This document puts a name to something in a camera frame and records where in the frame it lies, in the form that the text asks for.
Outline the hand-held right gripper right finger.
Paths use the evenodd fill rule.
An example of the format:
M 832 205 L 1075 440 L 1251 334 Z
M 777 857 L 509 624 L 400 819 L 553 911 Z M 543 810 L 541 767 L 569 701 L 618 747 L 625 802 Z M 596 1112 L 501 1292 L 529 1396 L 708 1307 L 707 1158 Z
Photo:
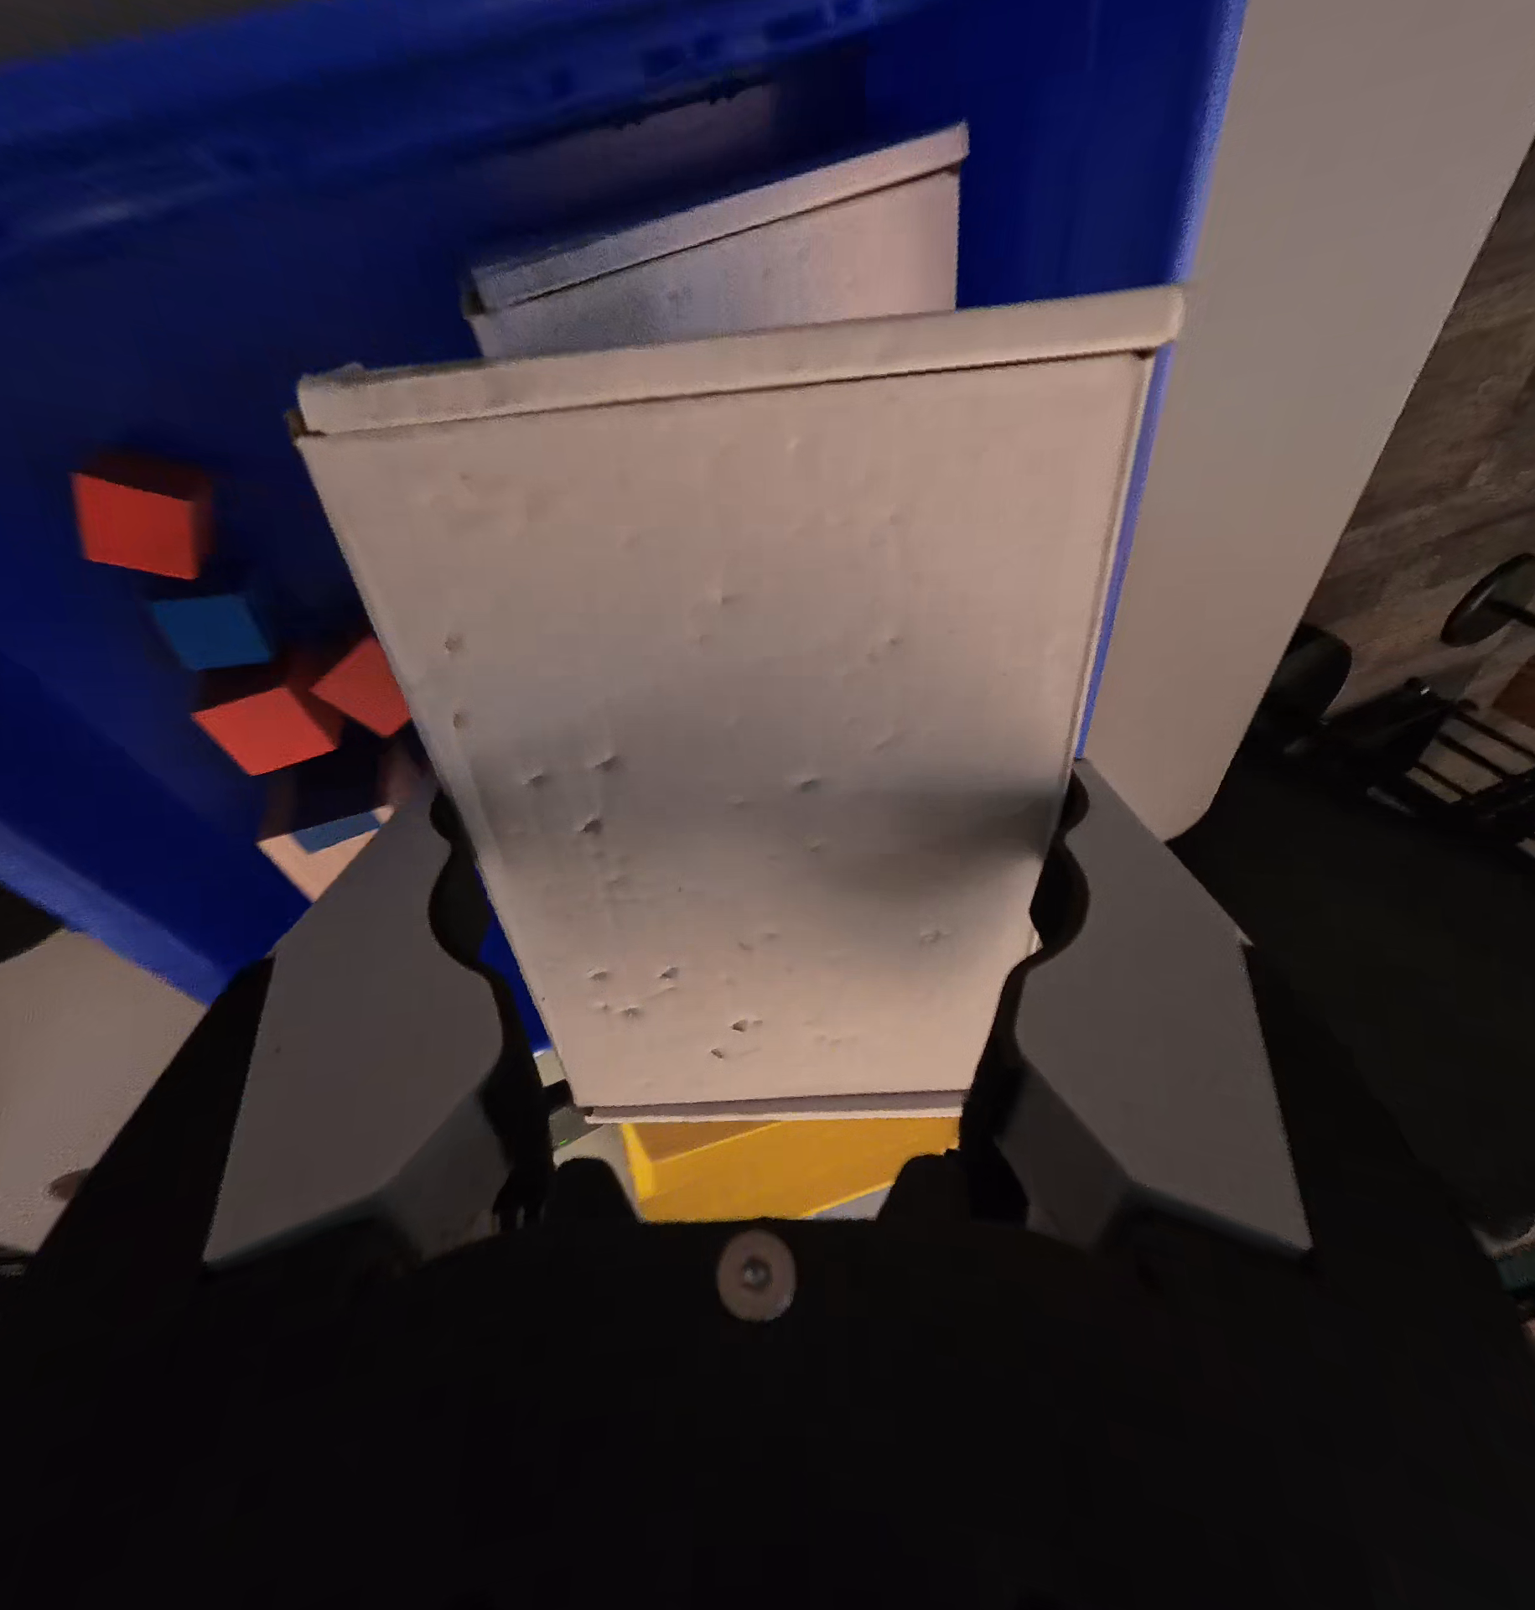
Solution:
M 1236 926 L 1086 760 L 965 1101 L 977 1210 L 1084 1251 L 1166 1218 L 1305 1255 Z

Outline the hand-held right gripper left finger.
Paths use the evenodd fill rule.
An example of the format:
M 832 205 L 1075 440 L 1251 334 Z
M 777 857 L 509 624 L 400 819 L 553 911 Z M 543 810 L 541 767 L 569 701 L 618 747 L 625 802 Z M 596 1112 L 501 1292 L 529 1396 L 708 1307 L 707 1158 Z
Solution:
M 429 1258 L 536 1216 L 549 1106 L 492 928 L 455 809 L 417 790 L 271 956 L 207 1265 L 357 1223 Z

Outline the white cardboard box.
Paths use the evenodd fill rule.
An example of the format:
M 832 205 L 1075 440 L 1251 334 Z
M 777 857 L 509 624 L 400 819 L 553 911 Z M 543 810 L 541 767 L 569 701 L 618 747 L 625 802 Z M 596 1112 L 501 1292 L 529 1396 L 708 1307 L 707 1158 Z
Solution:
M 1179 287 L 305 376 L 293 436 L 595 1117 L 960 1107 Z
M 635 223 L 476 264 L 477 353 L 524 359 L 950 312 L 955 123 Z

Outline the blue plastic bin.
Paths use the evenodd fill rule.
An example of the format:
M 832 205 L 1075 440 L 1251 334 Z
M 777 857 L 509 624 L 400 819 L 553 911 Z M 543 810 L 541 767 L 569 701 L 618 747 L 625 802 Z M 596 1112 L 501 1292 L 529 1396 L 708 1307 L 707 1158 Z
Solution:
M 300 378 L 474 351 L 484 254 L 967 123 L 968 307 L 1184 279 L 1245 4 L 288 4 L 0 66 L 0 884 L 197 1002 L 296 921 L 73 473 L 207 477 L 288 641 L 353 587 Z

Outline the red wooden cube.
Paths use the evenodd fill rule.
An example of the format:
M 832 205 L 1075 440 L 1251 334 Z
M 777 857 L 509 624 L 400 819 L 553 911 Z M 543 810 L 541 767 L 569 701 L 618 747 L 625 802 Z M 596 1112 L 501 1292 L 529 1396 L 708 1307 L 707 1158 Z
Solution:
M 323 648 L 308 693 L 325 708 L 377 738 L 392 740 L 412 713 L 375 634 L 358 629 Z
M 278 681 L 192 711 L 196 727 L 248 777 L 335 753 L 343 716 L 306 686 Z
M 194 582 L 214 547 L 214 485 L 202 468 L 135 452 L 95 455 L 70 475 L 87 561 Z

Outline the yellow plastic bin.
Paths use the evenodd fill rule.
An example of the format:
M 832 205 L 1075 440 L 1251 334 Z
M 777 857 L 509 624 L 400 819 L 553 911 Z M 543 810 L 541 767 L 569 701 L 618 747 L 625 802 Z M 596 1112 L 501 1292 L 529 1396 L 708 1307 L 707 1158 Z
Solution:
M 956 1117 L 636 1122 L 620 1137 L 650 1223 L 807 1220 L 881 1198 L 913 1158 L 948 1153 Z

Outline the blue wooden cube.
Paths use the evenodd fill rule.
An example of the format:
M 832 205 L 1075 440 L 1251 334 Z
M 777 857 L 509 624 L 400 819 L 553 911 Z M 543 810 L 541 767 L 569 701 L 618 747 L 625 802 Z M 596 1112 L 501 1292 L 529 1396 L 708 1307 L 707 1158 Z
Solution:
M 246 589 L 159 594 L 147 614 L 174 659 L 194 675 L 271 665 L 276 643 Z

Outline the black office chair base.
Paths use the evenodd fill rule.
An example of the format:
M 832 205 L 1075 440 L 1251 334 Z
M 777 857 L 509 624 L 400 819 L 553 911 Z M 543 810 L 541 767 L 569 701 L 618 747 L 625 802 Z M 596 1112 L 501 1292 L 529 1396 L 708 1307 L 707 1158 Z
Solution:
M 1489 648 L 1511 631 L 1535 636 L 1531 554 L 1483 574 L 1442 621 L 1439 644 Z M 1298 628 L 1260 700 L 1248 747 L 1535 866 L 1535 654 L 1483 708 L 1412 678 L 1334 711 L 1350 670 L 1340 638 Z

